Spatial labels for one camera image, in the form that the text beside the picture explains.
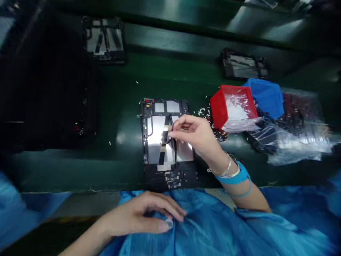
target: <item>silver bracelet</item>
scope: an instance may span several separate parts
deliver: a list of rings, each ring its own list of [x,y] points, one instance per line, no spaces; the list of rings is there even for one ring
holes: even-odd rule
[[[235,159],[235,157],[233,155],[229,155],[226,151],[224,151],[230,158],[229,160],[229,163],[228,163],[228,167],[227,167],[227,170],[223,173],[223,175],[221,176],[218,176],[218,175],[215,175],[214,172],[212,172],[212,169],[211,168],[208,168],[207,169],[207,172],[211,172],[213,173],[213,175],[217,176],[217,177],[220,177],[220,178],[233,178],[235,176],[237,176],[239,173],[240,173],[240,167],[239,167],[239,164],[237,162],[237,160]],[[229,172],[230,170],[230,167],[231,167],[231,159],[235,162],[235,164],[238,166],[238,170],[234,173],[234,174],[231,174],[231,175],[225,175],[226,173]]]

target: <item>hand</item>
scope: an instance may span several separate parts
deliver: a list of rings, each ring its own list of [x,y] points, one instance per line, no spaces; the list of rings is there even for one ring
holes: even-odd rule
[[[216,175],[222,175],[227,170],[231,159],[221,149],[206,119],[183,115],[174,122],[173,131],[168,135],[191,144]]]
[[[103,215],[98,222],[110,237],[167,232],[168,225],[164,220],[144,217],[146,212],[151,211],[158,211],[169,219],[174,217],[180,222],[186,216],[186,211],[171,197],[147,191]]]

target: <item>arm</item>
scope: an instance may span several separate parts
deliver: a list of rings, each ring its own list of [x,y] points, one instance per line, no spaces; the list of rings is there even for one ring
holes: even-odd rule
[[[221,149],[208,121],[204,118],[183,115],[174,123],[173,132],[170,132],[169,136],[191,144],[217,176],[226,172],[230,161],[231,167],[226,175],[231,175],[238,169],[234,161]],[[233,185],[222,183],[224,189],[234,196],[247,193],[250,185],[249,180]],[[248,195],[244,197],[232,196],[231,198],[238,208],[270,212],[265,197],[254,184],[252,184],[252,190]]]
[[[169,196],[145,192],[103,215],[59,256],[98,255],[114,236],[132,233],[160,234],[168,231],[167,223],[144,214],[159,211],[168,219],[182,222],[186,212]]]

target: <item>circuit board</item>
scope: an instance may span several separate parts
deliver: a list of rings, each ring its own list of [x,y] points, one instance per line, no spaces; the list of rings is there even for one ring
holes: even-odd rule
[[[198,185],[192,146],[177,144],[168,136],[173,123],[187,113],[187,100],[145,98],[141,102],[145,181],[151,191]]]

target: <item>plastic bin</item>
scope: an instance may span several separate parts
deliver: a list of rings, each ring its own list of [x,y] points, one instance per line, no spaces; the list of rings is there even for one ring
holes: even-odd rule
[[[228,120],[227,106],[225,95],[244,96],[246,95],[248,102],[243,109],[249,110],[248,119],[257,118],[257,110],[253,102],[250,87],[221,85],[220,90],[210,99],[213,123],[215,128],[222,130]]]
[[[278,84],[250,78],[243,86],[251,88],[260,109],[268,112],[272,118],[277,119],[284,114],[283,94]]]

